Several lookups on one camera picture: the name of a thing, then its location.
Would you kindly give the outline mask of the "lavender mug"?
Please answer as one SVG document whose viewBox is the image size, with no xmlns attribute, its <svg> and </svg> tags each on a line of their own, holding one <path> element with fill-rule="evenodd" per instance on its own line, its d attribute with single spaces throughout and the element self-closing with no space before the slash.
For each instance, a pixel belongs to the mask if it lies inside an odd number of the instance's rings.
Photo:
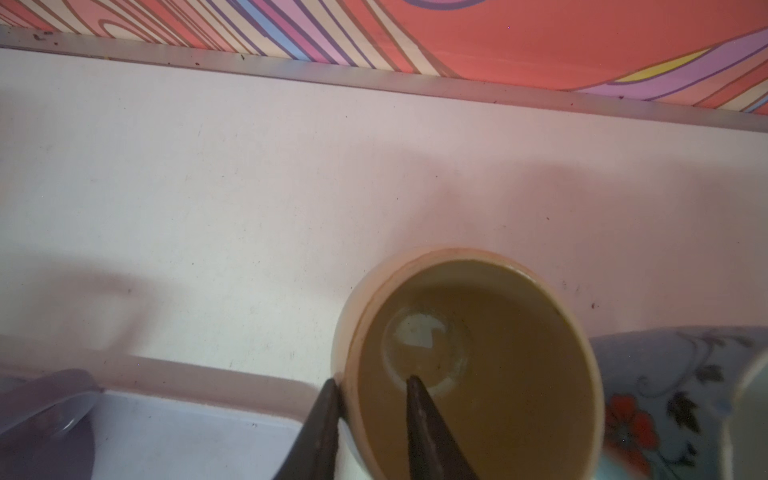
<svg viewBox="0 0 768 480">
<path fill-rule="evenodd" d="M 82 369 L 36 379 L 1 378 L 1 477 L 90 479 L 95 437 L 88 418 L 102 390 Z"/>
</svg>

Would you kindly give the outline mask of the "lavender plastic tray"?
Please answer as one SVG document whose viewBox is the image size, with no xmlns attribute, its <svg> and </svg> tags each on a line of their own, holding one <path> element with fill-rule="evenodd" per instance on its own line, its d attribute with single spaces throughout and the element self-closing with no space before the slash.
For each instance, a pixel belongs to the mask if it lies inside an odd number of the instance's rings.
<svg viewBox="0 0 768 480">
<path fill-rule="evenodd" d="M 1 373 L 89 372 L 96 479 L 271 479 L 319 387 L 272 376 L 1 340 Z"/>
</svg>

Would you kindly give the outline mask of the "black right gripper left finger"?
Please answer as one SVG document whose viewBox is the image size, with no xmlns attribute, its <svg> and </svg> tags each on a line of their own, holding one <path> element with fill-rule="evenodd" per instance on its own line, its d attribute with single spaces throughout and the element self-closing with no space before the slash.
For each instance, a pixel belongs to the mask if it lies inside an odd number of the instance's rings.
<svg viewBox="0 0 768 480">
<path fill-rule="evenodd" d="M 341 395 L 336 381 L 323 384 L 274 480 L 333 480 L 339 445 Z"/>
</svg>

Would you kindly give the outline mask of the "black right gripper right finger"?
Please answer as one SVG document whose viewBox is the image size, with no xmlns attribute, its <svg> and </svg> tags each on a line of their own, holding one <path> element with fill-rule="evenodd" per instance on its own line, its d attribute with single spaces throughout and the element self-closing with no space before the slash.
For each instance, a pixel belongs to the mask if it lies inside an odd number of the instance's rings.
<svg viewBox="0 0 768 480">
<path fill-rule="evenodd" d="M 416 375 L 406 382 L 406 424 L 411 479 L 478 479 Z"/>
</svg>

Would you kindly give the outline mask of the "blue floral mug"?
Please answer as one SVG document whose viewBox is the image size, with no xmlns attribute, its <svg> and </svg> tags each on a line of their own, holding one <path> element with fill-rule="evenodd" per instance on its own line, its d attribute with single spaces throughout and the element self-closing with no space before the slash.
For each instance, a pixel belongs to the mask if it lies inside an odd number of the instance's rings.
<svg viewBox="0 0 768 480">
<path fill-rule="evenodd" d="M 596 478 L 766 478 L 766 328 L 666 328 L 591 344 L 605 393 Z"/>
</svg>

